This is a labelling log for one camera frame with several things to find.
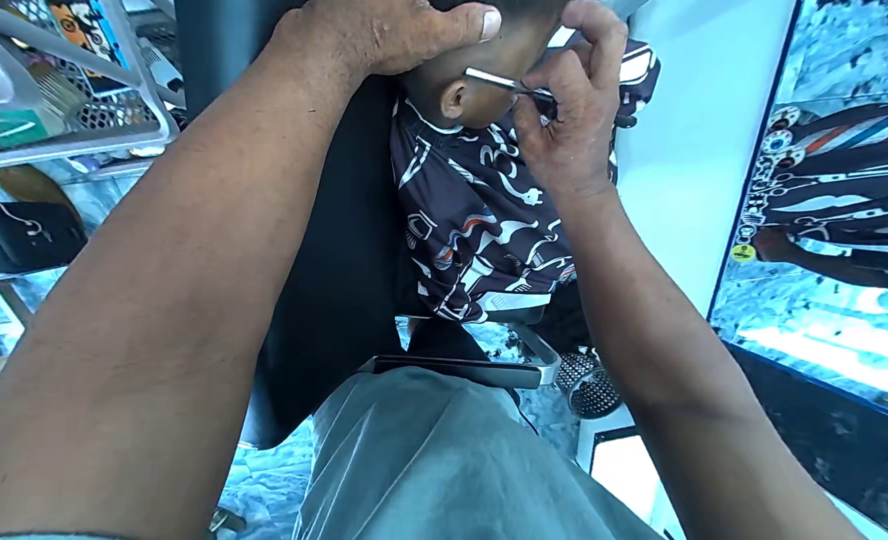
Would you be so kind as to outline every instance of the patterned barber cape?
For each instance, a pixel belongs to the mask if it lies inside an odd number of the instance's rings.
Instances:
[[[620,115],[651,101],[659,71],[651,48],[631,40]],[[554,108],[545,114],[553,118]],[[558,209],[522,159],[512,115],[486,129],[440,129],[401,99],[392,122],[391,160],[424,304],[461,323],[545,306],[575,266]],[[615,175],[613,152],[611,162]]]

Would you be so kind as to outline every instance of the yellow sticker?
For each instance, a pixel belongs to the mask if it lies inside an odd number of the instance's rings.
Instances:
[[[738,263],[750,263],[757,257],[757,250],[750,244],[738,244],[731,250],[731,258]]]

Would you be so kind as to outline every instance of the child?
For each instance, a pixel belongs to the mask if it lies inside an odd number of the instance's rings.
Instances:
[[[431,4],[447,11],[466,1]],[[575,272],[558,211],[517,148],[513,93],[463,76],[477,68],[520,80],[544,56],[567,0],[488,3],[503,18],[498,37],[403,74],[405,97],[391,129],[407,246],[420,269],[418,293],[431,312],[460,323],[543,307]],[[654,62],[647,67],[656,76]],[[632,115],[649,99],[650,92],[643,99],[628,95],[621,114]]]

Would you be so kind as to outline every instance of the white wall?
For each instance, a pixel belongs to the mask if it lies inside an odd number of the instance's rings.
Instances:
[[[644,243],[707,313],[794,0],[651,0],[631,36],[663,69],[618,134],[618,189]]]

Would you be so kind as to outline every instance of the barber's arm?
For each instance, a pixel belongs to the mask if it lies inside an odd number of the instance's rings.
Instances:
[[[781,441],[747,379],[641,242],[607,175],[627,27],[599,3],[564,23],[592,45],[524,78],[549,86],[558,119],[542,128],[522,97],[528,167],[570,237],[594,344],[637,421],[688,538],[862,538]]]
[[[11,354],[0,534],[200,537],[351,95],[370,73],[493,37],[495,15],[311,0],[282,19],[111,213]]]

